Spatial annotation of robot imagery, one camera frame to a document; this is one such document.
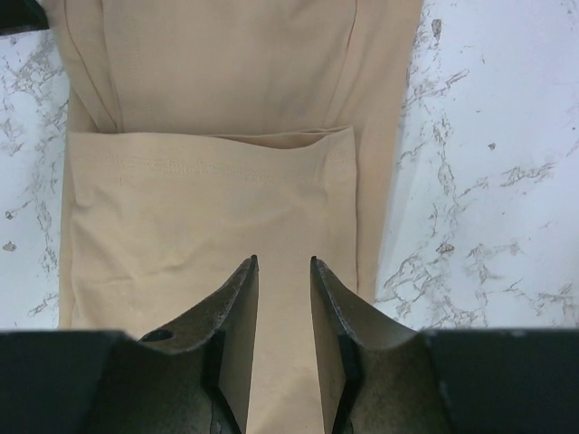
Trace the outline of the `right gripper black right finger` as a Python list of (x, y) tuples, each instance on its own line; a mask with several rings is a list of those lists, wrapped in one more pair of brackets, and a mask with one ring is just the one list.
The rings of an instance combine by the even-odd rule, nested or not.
[(574, 329), (414, 331), (320, 259), (310, 299), (328, 433), (575, 433)]

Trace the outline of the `beige t shirt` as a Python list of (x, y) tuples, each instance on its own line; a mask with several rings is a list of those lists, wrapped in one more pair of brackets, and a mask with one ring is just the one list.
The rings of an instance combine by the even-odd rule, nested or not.
[(142, 336), (260, 265), (247, 430), (323, 430), (309, 262), (375, 296), (419, 1), (47, 1), (59, 324)]

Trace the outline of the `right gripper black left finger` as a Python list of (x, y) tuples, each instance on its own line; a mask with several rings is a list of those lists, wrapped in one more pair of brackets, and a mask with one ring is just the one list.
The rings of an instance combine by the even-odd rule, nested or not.
[(140, 339), (114, 330), (1, 335), (4, 433), (243, 433), (258, 261)]

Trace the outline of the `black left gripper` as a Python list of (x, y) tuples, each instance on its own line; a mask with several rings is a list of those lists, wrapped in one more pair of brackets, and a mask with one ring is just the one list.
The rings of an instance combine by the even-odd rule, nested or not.
[(0, 34), (38, 32), (49, 29), (47, 15), (36, 0), (0, 0)]

